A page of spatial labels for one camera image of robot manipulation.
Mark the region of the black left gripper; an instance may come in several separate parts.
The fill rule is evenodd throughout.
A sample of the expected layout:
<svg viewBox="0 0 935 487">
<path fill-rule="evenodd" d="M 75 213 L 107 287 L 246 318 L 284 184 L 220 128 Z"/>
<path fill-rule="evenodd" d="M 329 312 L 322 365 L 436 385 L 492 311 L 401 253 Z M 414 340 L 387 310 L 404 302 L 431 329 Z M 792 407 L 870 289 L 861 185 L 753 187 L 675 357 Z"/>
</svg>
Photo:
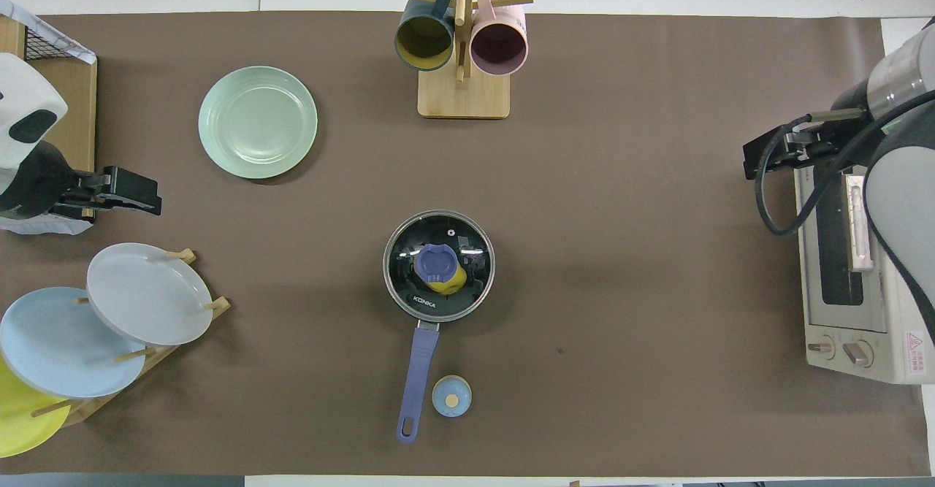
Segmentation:
<svg viewBox="0 0 935 487">
<path fill-rule="evenodd" d="M 2 191 L 1 217 L 29 220 L 54 215 L 81 220 L 85 210 L 134 210 L 161 215 L 161 197 L 155 180 L 124 168 L 108 167 L 108 193 L 97 193 L 81 185 L 81 181 L 93 176 L 73 169 L 58 148 L 40 141 Z M 128 197 L 155 197 L 155 201 Z"/>
</svg>

